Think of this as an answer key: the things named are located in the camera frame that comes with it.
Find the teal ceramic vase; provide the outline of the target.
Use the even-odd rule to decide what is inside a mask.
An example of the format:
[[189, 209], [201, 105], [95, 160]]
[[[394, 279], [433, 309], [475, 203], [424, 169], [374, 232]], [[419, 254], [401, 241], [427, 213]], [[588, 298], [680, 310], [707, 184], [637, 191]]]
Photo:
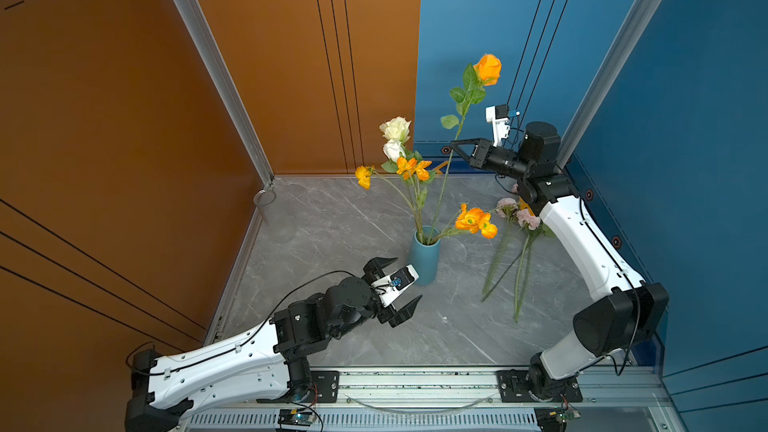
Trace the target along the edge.
[[438, 232], [430, 226], [425, 226], [423, 232], [415, 231], [410, 245], [408, 262], [418, 274], [415, 284], [427, 286], [437, 276], [440, 256], [440, 240]]

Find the orange rose flower stem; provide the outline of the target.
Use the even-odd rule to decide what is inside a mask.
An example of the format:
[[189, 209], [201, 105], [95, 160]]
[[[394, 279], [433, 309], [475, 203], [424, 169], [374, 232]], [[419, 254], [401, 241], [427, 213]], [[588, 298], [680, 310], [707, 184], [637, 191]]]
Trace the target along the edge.
[[461, 85], [449, 90], [456, 113], [443, 116], [440, 121], [444, 129], [455, 129], [454, 140], [461, 136], [470, 107], [485, 99], [486, 88], [498, 82], [501, 70], [501, 61], [493, 54], [485, 54], [476, 64], [468, 64], [462, 72]]

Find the white cream rose stem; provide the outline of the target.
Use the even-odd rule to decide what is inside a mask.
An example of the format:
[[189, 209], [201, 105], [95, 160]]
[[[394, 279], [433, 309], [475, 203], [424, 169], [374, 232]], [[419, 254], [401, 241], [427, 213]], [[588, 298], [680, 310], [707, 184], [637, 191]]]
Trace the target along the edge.
[[[411, 122], [409, 120], [406, 120], [404, 117], [398, 116], [382, 123], [379, 126], [379, 129], [380, 129], [380, 132], [382, 133], [385, 143], [392, 139], [398, 140], [403, 142], [405, 147], [408, 149], [407, 142], [410, 140], [410, 126], [411, 126]], [[381, 164], [381, 167], [383, 170], [384, 170], [384, 163]]]

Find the white rosebud flower stem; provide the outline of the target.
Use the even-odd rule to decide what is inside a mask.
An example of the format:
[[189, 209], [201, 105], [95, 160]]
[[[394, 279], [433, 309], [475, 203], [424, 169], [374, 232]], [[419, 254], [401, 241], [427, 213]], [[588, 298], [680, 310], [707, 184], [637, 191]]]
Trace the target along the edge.
[[418, 155], [415, 152], [409, 151], [403, 142], [394, 139], [389, 140], [385, 143], [383, 150], [387, 156], [388, 163], [392, 163], [397, 167], [397, 170], [392, 169], [392, 172], [395, 171], [403, 180], [408, 192], [408, 203], [414, 213], [416, 231], [422, 233], [424, 228], [423, 207], [425, 199], [423, 198], [420, 183], [423, 177], [428, 176], [428, 173], [421, 165]]

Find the pink carnation flower stem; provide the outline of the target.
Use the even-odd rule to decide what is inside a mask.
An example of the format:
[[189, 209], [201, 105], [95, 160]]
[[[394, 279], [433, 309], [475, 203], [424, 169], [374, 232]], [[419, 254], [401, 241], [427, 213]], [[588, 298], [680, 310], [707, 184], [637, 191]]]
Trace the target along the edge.
[[[554, 237], [552, 229], [536, 216], [531, 207], [522, 199], [500, 199], [495, 212], [505, 221], [501, 241], [496, 247], [491, 264], [486, 273], [481, 292], [481, 302], [485, 302], [501, 284], [505, 275], [513, 266], [517, 266], [513, 287], [514, 321], [518, 322], [532, 272], [532, 255], [535, 241], [541, 237]], [[523, 234], [522, 248], [503, 272], [499, 272], [502, 259], [514, 237]]]

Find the orange poppy flower stem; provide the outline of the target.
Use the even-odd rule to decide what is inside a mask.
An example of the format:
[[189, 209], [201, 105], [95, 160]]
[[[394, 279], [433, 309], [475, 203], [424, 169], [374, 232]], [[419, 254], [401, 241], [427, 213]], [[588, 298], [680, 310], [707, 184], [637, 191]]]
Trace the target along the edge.
[[462, 203], [454, 223], [443, 229], [436, 239], [462, 234], [480, 234], [486, 239], [493, 239], [498, 234], [498, 227], [492, 223], [489, 212], [477, 207], [469, 208], [467, 203]]

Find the clear ribbed glass vase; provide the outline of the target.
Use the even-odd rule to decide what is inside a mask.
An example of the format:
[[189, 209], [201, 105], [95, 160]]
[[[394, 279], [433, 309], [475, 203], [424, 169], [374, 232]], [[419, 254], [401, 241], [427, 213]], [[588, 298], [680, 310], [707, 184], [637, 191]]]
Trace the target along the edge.
[[279, 243], [290, 242], [296, 227], [289, 215], [287, 203], [274, 189], [263, 189], [254, 197], [254, 204], [270, 237]]

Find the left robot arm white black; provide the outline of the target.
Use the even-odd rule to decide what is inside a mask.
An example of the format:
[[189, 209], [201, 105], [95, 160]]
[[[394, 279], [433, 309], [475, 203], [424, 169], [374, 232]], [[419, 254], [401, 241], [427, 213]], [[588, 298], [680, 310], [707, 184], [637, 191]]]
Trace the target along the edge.
[[269, 319], [239, 335], [176, 355], [151, 347], [127, 364], [132, 397], [126, 406], [128, 431], [170, 431], [193, 415], [245, 400], [296, 402], [314, 388], [310, 355], [327, 348], [363, 323], [376, 319], [397, 327], [418, 301], [394, 303], [419, 278], [408, 264], [392, 273], [393, 259], [374, 257], [357, 277], [345, 273], [323, 293], [286, 304]]

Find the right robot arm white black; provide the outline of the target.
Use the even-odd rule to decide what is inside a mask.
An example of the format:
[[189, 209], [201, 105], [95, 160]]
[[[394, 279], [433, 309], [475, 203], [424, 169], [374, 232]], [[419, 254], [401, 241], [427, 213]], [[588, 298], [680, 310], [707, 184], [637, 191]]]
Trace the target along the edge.
[[666, 289], [646, 282], [594, 223], [577, 189], [559, 169], [560, 142], [553, 125], [531, 122], [516, 150], [482, 138], [450, 144], [471, 167], [516, 180], [519, 196], [561, 242], [593, 300], [574, 316], [569, 334], [531, 358], [523, 391], [540, 402], [563, 398], [580, 372], [611, 353], [629, 352], [650, 340], [669, 302]]

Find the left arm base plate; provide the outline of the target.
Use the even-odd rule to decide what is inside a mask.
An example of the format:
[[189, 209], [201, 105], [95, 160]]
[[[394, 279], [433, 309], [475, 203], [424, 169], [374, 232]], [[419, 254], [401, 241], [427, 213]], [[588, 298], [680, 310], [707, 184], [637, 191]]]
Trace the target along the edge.
[[307, 385], [291, 389], [277, 399], [258, 399], [258, 403], [327, 404], [336, 403], [339, 392], [340, 372], [338, 370], [313, 369], [312, 380]]

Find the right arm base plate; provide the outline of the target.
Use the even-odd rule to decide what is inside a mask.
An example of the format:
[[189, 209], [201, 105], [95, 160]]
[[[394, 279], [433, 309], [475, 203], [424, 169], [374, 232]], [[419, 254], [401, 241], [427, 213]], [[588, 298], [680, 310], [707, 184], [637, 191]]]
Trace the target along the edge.
[[495, 373], [497, 388], [503, 403], [555, 403], [563, 400], [581, 403], [583, 395], [575, 377], [552, 380], [546, 374], [517, 369]]

